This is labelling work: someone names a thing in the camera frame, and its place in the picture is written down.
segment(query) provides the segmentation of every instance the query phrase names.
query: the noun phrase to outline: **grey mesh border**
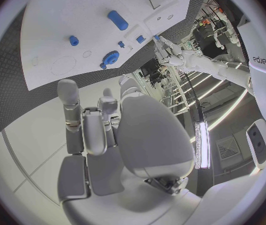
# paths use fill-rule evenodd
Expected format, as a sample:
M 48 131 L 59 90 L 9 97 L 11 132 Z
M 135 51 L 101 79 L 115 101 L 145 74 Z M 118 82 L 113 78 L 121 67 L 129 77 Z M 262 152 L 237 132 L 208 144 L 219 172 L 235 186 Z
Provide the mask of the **grey mesh border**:
M 177 42 L 190 32 L 204 0 L 190 0 L 186 18 L 162 33 Z M 0 132 L 13 121 L 57 97 L 57 81 L 28 91 L 20 57 L 22 11 L 5 32 L 0 42 Z M 79 88 L 106 79 L 132 73 L 154 57 L 153 41 L 135 53 L 120 68 L 84 73 L 70 77 Z

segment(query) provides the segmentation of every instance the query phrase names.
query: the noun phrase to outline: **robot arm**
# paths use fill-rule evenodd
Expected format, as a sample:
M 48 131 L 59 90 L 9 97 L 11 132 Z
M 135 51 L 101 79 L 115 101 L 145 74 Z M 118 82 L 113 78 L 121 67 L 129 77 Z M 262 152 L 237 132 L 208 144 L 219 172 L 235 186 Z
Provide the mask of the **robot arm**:
M 228 80 L 240 85 L 254 95 L 251 86 L 249 72 L 228 67 L 222 62 L 214 62 L 208 57 L 199 56 L 193 50 L 181 50 L 181 48 L 162 36 L 154 37 L 154 51 L 158 62 L 165 66 L 177 66 L 182 72 L 196 71 L 211 74 L 219 80 Z M 164 48 L 168 46 L 173 54 L 169 54 Z

